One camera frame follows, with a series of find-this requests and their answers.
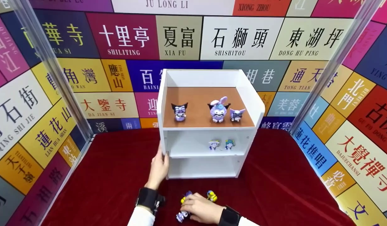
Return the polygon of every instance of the purple bunny figurine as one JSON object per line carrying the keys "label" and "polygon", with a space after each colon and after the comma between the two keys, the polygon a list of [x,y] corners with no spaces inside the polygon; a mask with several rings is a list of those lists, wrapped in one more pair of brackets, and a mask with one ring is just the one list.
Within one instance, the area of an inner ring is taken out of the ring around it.
{"label": "purple bunny figurine", "polygon": [[185,118],[187,117],[185,112],[187,111],[188,103],[186,103],[184,105],[171,104],[171,106],[172,106],[172,109],[174,110],[174,113],[175,113],[175,120],[176,121],[184,121]]}
{"label": "purple bunny figurine", "polygon": [[214,122],[222,122],[224,120],[224,116],[227,114],[227,109],[230,106],[230,104],[223,105],[226,101],[227,97],[224,96],[220,100],[214,100],[208,104]]}
{"label": "purple bunny figurine", "polygon": [[230,108],[231,121],[240,121],[242,119],[242,114],[245,112],[245,110],[245,108],[242,110],[233,110]]}

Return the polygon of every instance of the red tablecloth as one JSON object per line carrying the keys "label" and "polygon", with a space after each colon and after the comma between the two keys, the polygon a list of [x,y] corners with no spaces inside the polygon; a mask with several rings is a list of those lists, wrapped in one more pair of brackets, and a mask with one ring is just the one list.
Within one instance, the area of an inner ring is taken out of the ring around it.
{"label": "red tablecloth", "polygon": [[[42,226],[126,226],[159,140],[156,129],[97,135]],[[213,190],[218,204],[261,226],[355,225],[283,130],[258,131],[238,179],[165,180],[159,190],[167,204],[157,226],[180,225],[175,215],[188,190],[204,196]]]}

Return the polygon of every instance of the white sleeve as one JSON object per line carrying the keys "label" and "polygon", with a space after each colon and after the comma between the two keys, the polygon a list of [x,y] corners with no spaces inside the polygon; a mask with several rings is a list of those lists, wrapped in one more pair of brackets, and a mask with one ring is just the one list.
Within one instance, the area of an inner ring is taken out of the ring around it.
{"label": "white sleeve", "polygon": [[135,207],[127,226],[153,226],[154,222],[155,216],[151,212],[137,206]]}
{"label": "white sleeve", "polygon": [[238,223],[238,226],[259,226],[255,224],[254,222],[246,219],[245,217],[240,218],[240,222]]}

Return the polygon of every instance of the human hand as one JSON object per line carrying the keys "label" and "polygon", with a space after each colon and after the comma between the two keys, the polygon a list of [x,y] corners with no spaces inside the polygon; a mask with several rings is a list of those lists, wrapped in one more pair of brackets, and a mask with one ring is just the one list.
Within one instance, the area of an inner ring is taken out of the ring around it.
{"label": "human hand", "polygon": [[152,159],[149,179],[145,184],[145,187],[153,190],[157,190],[159,188],[160,183],[165,179],[168,173],[168,169],[169,169],[169,154],[167,152],[163,160],[162,148],[159,145],[157,154]]}
{"label": "human hand", "polygon": [[181,210],[192,213],[191,220],[199,223],[215,223],[220,221],[221,213],[226,207],[219,206],[198,193],[189,195],[182,203]]}

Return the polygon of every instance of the figurine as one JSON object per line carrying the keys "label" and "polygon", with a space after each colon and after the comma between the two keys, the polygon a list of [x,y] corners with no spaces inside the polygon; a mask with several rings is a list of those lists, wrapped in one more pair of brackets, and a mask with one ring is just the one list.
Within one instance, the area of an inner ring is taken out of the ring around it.
{"label": "figurine", "polygon": [[225,148],[227,150],[231,150],[231,148],[234,146],[235,146],[234,140],[225,140]]}
{"label": "figurine", "polygon": [[175,120],[176,121],[184,121],[187,115],[185,114],[187,108],[188,108],[188,103],[184,105],[175,105],[171,104],[172,109],[174,110],[175,114]]}
{"label": "figurine", "polygon": [[231,121],[240,121],[242,119],[242,114],[245,112],[245,110],[245,108],[242,110],[230,109]]}
{"label": "figurine", "polygon": [[[185,194],[185,196],[181,199],[181,204],[185,202],[185,197],[187,197],[191,194],[192,194],[192,192],[188,191]],[[184,221],[184,219],[187,218],[189,215],[191,215],[191,213],[182,210],[179,213],[177,213],[177,215],[175,217],[178,220],[178,222],[182,223]]]}
{"label": "figurine", "polygon": [[208,199],[212,202],[217,201],[217,196],[212,190],[208,191]]}
{"label": "figurine", "polygon": [[214,100],[208,104],[214,122],[222,122],[224,120],[224,116],[227,114],[227,109],[230,106],[230,104],[223,105],[226,101],[227,97],[224,96],[220,100]]}
{"label": "figurine", "polygon": [[211,140],[209,141],[209,149],[212,150],[212,151],[215,151],[216,150],[216,147],[220,146],[220,142],[218,140]]}

